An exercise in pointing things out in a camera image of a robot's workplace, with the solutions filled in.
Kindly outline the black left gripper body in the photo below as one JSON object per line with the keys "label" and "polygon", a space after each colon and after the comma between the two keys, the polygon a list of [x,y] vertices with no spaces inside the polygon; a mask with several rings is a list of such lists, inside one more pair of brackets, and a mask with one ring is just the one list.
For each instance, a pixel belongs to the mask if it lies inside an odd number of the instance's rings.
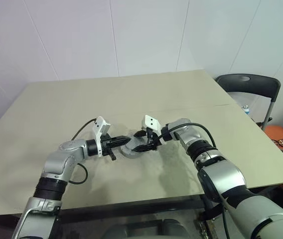
{"label": "black left gripper body", "polygon": [[110,137],[108,133],[106,135],[101,136],[102,155],[110,156],[112,161],[115,161],[117,159],[112,151],[115,141],[116,137]]}

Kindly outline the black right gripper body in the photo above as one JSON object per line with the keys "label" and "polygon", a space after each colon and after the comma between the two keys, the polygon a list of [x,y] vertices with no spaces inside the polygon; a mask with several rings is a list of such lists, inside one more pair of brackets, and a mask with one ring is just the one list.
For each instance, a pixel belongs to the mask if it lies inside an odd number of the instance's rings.
{"label": "black right gripper body", "polygon": [[157,150],[157,147],[161,145],[158,134],[154,129],[149,127],[146,128],[146,136],[147,136],[147,151]]}

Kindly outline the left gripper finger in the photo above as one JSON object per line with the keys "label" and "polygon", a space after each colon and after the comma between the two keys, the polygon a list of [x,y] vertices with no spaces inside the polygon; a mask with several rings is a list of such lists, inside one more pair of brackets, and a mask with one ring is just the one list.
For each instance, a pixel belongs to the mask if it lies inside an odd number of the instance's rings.
{"label": "left gripper finger", "polygon": [[130,138],[128,136],[116,136],[116,137],[111,137],[109,139],[109,142],[129,142]]}
{"label": "left gripper finger", "polygon": [[125,145],[125,144],[127,144],[127,143],[128,143],[127,140],[109,141],[109,142],[108,142],[108,147],[109,147],[109,148],[120,147],[120,146],[123,146],[123,145]]}

